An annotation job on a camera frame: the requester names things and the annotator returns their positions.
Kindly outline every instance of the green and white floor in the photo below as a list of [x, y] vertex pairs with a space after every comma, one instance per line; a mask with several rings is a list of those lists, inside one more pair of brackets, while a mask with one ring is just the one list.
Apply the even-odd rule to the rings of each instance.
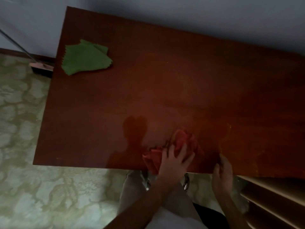
[[[116, 215], [126, 170], [32, 165], [50, 79], [29, 59], [0, 54], [0, 228], [103, 228]], [[194, 202], [221, 211], [211, 176], [190, 174]], [[234, 181], [233, 199], [243, 181]]]

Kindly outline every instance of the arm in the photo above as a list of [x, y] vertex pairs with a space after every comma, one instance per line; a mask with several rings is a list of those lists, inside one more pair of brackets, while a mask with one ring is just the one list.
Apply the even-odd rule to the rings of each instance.
[[152, 183], [149, 191], [112, 220], [105, 229], [142, 229], [146, 227], [173, 187], [180, 182], [195, 156], [193, 153], [185, 162], [182, 162], [186, 155], [186, 145], [182, 147], [177, 158], [174, 156], [174, 149], [172, 145], [168, 156], [167, 150], [163, 151], [158, 178]]
[[222, 208], [231, 229], [250, 229], [241, 212], [231, 199], [233, 171], [228, 159], [220, 154], [221, 164], [216, 164], [212, 179], [215, 197]]

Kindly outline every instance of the table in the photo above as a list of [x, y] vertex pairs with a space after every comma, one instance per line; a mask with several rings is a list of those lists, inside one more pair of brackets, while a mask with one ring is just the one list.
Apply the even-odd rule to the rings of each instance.
[[[109, 47], [109, 69], [68, 76], [65, 45]], [[67, 7], [34, 165], [145, 169], [142, 153], [173, 131], [194, 133], [211, 173], [305, 178], [305, 60]]]

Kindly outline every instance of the folded cloth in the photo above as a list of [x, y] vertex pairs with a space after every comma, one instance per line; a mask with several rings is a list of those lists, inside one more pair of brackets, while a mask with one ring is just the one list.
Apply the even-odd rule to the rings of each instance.
[[[195, 154], [202, 153], [200, 146], [198, 145], [197, 140], [195, 139], [194, 135], [182, 130], [178, 129], [174, 132], [171, 137], [170, 143], [175, 146], [175, 157], [178, 156], [180, 150], [184, 143], [187, 144], [187, 153], [186, 158], [189, 157], [192, 152]], [[157, 175], [159, 173], [161, 161], [162, 161], [162, 150], [164, 147], [157, 146], [154, 149], [150, 149], [149, 151], [143, 154], [144, 163], [147, 166], [147, 169], [153, 174]]]
[[112, 64], [107, 52], [108, 47], [81, 39], [77, 45], [66, 45], [61, 67], [67, 75], [79, 71], [105, 69]]

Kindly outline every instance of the gray pants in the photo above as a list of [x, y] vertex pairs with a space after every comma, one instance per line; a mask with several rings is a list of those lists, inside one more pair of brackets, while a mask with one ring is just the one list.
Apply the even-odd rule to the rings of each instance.
[[[128, 173], [123, 185], [123, 191], [117, 214], [120, 214], [126, 208], [131, 206], [145, 192], [146, 190], [142, 184], [140, 171], [132, 171]], [[187, 196], [180, 183], [174, 188], [162, 206], [178, 216], [183, 218], [192, 218], [201, 222], [201, 219], [193, 206], [193, 202]]]

